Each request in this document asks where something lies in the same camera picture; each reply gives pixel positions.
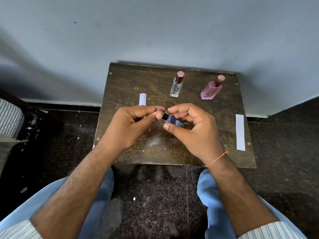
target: orange thread bracelet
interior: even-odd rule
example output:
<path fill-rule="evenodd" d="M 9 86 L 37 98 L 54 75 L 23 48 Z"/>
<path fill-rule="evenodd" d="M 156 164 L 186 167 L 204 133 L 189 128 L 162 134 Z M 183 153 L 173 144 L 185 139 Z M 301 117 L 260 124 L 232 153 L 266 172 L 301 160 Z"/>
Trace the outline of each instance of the orange thread bracelet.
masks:
<path fill-rule="evenodd" d="M 218 158 L 216 158 L 213 162 L 216 162 L 217 160 L 219 160 L 222 156 L 224 156 L 225 154 L 228 154 L 228 151 L 226 150 L 226 152 L 224 152 L 221 156 L 219 156 Z"/>

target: white wall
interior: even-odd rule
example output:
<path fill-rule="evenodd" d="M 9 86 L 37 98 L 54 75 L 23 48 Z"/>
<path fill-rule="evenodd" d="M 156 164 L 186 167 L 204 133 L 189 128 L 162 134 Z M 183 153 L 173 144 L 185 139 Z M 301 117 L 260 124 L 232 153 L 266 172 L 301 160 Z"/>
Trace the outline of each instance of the white wall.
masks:
<path fill-rule="evenodd" d="M 228 70 L 243 75 L 247 115 L 267 116 L 319 95 L 318 9 L 319 0 L 0 0 L 0 82 L 21 98 L 100 105 L 110 62 Z"/>

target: leg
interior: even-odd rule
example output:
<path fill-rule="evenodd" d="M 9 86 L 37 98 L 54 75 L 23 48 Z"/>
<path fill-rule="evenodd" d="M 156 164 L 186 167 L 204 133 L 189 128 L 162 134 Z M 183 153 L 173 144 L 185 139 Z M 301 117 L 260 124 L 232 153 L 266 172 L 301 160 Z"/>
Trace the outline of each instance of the leg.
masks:
<path fill-rule="evenodd" d="M 202 203 L 208 207 L 208 229 L 205 232 L 205 238 L 236 238 L 226 210 L 224 209 L 223 203 L 219 197 L 214 178 L 209 173 L 208 169 L 205 169 L 199 176 L 197 194 Z M 290 229 L 302 238 L 306 238 L 287 217 L 267 203 L 264 199 L 262 200 L 280 221 L 285 222 Z"/>
<path fill-rule="evenodd" d="M 0 231 L 28 220 L 31 216 L 61 187 L 67 178 L 62 178 L 47 185 L 26 202 L 15 209 L 0 222 Z M 104 205 L 111 200 L 114 187 L 113 170 L 110 169 L 104 177 L 101 188 L 86 216 L 79 238 L 92 238 L 98 228 Z"/>

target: paper strip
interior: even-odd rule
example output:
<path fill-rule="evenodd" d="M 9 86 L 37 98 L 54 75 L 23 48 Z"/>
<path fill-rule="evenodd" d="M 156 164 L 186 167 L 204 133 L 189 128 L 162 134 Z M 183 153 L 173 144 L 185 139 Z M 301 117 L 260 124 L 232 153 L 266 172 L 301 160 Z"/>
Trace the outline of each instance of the paper strip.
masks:
<path fill-rule="evenodd" d="M 244 115 L 236 114 L 236 142 L 237 150 L 245 151 Z"/>
<path fill-rule="evenodd" d="M 142 93 L 140 94 L 140 102 L 139 102 L 139 106 L 146 106 L 146 94 Z"/>

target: table top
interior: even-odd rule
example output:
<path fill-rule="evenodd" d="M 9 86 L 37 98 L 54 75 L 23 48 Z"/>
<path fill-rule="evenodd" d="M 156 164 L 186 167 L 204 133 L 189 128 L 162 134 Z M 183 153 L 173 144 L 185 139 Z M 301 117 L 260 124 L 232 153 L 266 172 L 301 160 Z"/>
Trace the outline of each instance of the table top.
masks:
<path fill-rule="evenodd" d="M 176 73 L 185 72 L 179 97 L 170 97 Z M 213 100 L 202 100 L 200 93 L 209 81 L 220 74 L 225 76 L 223 88 Z M 159 105 L 166 109 L 181 103 L 193 103 L 212 114 L 218 126 L 221 144 L 237 167 L 256 168 L 255 156 L 244 119 L 246 151 L 236 149 L 235 114 L 245 115 L 238 77 L 233 73 L 207 70 L 151 67 L 143 65 L 110 63 L 109 74 L 96 129 L 94 145 L 110 124 L 114 113 L 123 106 L 139 104 L 139 94 L 146 93 L 146 105 Z M 203 165 L 172 134 L 162 128 L 163 121 L 152 126 L 130 149 L 122 153 L 117 163 Z"/>

